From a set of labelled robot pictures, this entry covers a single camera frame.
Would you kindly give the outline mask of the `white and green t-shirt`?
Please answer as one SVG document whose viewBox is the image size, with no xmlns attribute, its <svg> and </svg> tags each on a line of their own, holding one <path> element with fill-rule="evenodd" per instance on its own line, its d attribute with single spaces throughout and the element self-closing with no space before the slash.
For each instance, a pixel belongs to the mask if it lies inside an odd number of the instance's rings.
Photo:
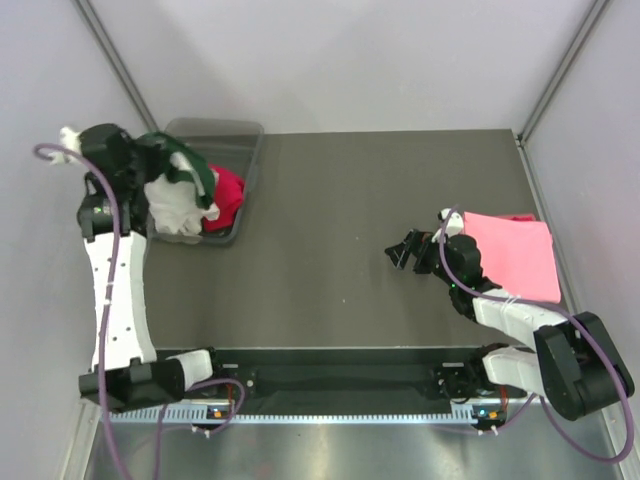
<svg viewBox="0 0 640 480">
<path fill-rule="evenodd" d="M 198 237 L 202 221 L 220 215 L 214 199 L 218 174 L 196 150 L 165 132 L 144 134 L 136 145 L 146 162 L 144 193 L 155 230 Z"/>
</svg>

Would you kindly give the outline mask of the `pink t-shirt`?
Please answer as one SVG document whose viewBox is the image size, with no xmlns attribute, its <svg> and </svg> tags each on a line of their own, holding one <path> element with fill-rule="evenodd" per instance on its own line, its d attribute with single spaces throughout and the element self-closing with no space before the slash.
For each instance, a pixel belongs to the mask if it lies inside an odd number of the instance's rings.
<svg viewBox="0 0 640 480">
<path fill-rule="evenodd" d="M 514 296 L 558 303 L 561 289 L 546 223 L 467 212 L 464 233 L 481 253 L 481 267 L 492 282 Z"/>
</svg>

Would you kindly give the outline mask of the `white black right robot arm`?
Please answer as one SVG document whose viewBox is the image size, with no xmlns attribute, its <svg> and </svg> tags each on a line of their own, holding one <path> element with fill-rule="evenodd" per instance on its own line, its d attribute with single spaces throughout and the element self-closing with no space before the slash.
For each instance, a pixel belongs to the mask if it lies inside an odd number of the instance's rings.
<svg viewBox="0 0 640 480">
<path fill-rule="evenodd" d="M 535 393 L 564 419 L 575 421 L 635 393 L 629 370 L 592 312 L 569 316 L 522 301 L 487 277 L 476 241 L 456 234 L 411 230 L 384 251 L 398 269 L 433 274 L 449 288 L 454 309 L 467 319 L 518 341 L 477 350 L 466 374 L 469 388 L 487 396 L 501 385 Z"/>
</svg>

